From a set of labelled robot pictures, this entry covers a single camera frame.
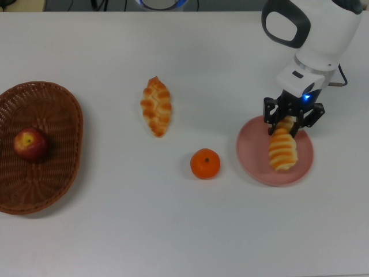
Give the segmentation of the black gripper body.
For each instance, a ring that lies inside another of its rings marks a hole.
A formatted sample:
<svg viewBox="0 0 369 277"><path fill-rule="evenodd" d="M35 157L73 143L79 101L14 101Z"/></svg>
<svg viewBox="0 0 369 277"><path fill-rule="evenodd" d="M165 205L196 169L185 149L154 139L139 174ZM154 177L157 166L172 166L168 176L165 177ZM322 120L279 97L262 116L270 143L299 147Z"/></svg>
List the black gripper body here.
<svg viewBox="0 0 369 277"><path fill-rule="evenodd" d="M321 90L314 90L301 96L295 96L285 90L277 98L277 110L279 115L298 116L302 110L304 113L312 110Z"/></svg>

